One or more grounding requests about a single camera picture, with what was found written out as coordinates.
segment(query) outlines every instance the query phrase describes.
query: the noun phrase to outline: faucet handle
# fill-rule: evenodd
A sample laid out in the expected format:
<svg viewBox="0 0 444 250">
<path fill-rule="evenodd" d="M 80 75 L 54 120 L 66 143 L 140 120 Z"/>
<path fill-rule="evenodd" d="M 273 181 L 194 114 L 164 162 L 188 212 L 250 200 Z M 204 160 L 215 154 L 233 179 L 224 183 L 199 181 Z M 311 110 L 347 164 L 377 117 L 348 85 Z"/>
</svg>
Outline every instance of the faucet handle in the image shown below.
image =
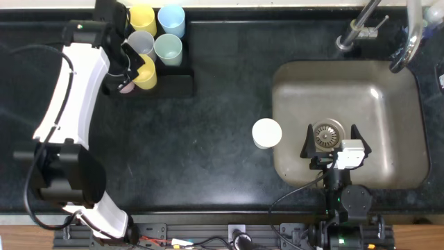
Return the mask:
<svg viewBox="0 0 444 250">
<path fill-rule="evenodd" d="M 376 25 L 376 27 L 363 27 L 361 32 L 358 34 L 357 39 L 375 39 L 377 38 L 377 30 L 384 24 L 387 20 L 389 20 L 389 16 L 386 15 L 384 19 Z"/>
</svg>

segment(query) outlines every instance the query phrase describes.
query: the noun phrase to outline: faucet base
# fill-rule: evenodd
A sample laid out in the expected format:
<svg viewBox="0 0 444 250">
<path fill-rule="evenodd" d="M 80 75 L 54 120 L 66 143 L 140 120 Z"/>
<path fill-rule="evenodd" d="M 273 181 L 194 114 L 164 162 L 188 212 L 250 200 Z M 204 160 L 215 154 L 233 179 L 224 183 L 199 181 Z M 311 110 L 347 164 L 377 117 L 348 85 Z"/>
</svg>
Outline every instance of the faucet base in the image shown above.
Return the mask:
<svg viewBox="0 0 444 250">
<path fill-rule="evenodd" d="M 338 36 L 338 38 L 336 39 L 336 46 L 338 47 L 338 49 L 340 49 L 341 51 L 344 51 L 344 52 L 348 52 L 348 51 L 352 50 L 353 42 L 352 42 L 352 44 L 346 46 L 346 45 L 341 44 L 341 38 L 342 38 L 342 35 Z"/>
</svg>

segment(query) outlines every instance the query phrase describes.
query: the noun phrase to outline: blue cup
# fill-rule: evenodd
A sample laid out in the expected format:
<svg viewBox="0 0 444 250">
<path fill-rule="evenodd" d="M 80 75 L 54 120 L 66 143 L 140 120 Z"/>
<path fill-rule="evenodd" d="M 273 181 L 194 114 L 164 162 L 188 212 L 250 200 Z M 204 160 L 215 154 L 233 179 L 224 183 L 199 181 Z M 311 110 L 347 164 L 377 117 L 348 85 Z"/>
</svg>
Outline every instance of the blue cup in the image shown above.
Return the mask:
<svg viewBox="0 0 444 250">
<path fill-rule="evenodd" d="M 165 33 L 177 35 L 179 38 L 185 34 L 185 11 L 182 7 L 165 6 L 159 10 L 157 18 Z"/>
</svg>

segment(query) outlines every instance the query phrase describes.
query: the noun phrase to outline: white wall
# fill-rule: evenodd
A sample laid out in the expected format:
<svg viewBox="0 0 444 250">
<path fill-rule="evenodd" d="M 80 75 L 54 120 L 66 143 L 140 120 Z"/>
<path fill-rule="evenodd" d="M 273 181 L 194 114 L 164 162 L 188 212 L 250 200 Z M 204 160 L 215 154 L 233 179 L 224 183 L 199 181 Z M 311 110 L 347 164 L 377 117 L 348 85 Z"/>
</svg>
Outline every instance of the white wall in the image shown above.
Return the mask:
<svg viewBox="0 0 444 250">
<path fill-rule="evenodd" d="M 153 7 L 179 4 L 184 7 L 278 7 L 278 6 L 364 6 L 368 0 L 119 0 L 126 6 L 149 3 Z M 437 0 L 418 0 L 429 6 Z M 0 9 L 93 8 L 95 0 L 0 0 Z M 382 0 L 379 6 L 405 6 L 405 0 Z"/>
</svg>

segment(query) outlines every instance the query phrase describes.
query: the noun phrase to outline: black countertop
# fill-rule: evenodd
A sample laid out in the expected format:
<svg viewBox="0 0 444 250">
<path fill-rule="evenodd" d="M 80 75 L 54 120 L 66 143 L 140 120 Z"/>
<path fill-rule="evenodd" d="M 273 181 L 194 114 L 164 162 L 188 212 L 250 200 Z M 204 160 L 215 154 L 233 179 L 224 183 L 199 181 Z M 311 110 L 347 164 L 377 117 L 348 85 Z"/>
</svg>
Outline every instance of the black countertop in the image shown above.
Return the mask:
<svg viewBox="0 0 444 250">
<path fill-rule="evenodd" d="M 360 41 L 353 52 L 341 54 L 334 41 L 358 10 L 188 10 L 195 97 L 98 96 L 89 146 L 106 169 L 107 192 L 130 213 L 266 210 L 294 189 L 276 173 L 273 150 L 258 149 L 251 136 L 258 119 L 272 117 L 274 72 L 294 60 L 390 60 L 402 43 L 406 15 L 405 10 L 379 9 L 370 24 L 387 13 L 391 19 L 377 40 Z M 91 12 L 1 16 L 0 213 L 10 214 L 24 211 L 24 170 L 12 158 L 14 145 L 29 141 L 43 118 L 61 59 L 42 51 L 11 57 L 8 51 L 58 41 L 67 20 L 88 19 Z M 444 97 L 434 75 L 434 65 L 444 56 L 443 41 L 444 32 L 435 34 L 409 65 L 420 90 L 429 177 L 415 190 L 371 190 L 374 212 L 444 211 Z M 60 212 L 32 202 L 37 211 Z M 322 192 L 312 189 L 294 194 L 277 209 L 323 213 L 324 204 Z"/>
</svg>

